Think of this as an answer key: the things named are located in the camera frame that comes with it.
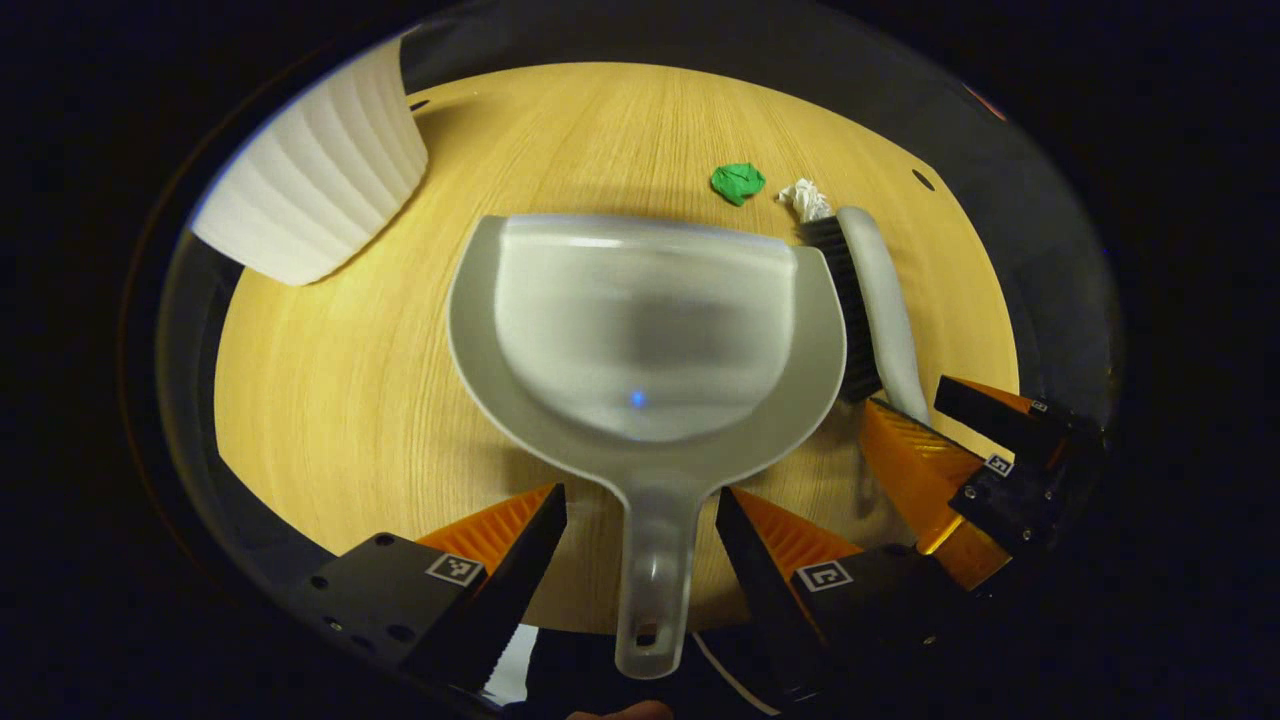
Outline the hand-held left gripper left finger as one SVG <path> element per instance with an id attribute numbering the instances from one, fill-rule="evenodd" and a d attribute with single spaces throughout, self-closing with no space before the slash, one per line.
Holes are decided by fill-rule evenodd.
<path id="1" fill-rule="evenodd" d="M 522 621 L 567 525 L 543 486 L 419 539 L 379 532 L 306 574 L 300 616 L 380 667 L 480 691 Z"/>

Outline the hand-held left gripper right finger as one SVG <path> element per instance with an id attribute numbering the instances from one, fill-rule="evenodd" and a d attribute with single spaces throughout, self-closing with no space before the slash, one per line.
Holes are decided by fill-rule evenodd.
<path id="1" fill-rule="evenodd" d="M 736 487 L 716 529 L 787 706 L 923 706 L 973 597 L 905 544 L 864 550 Z"/>

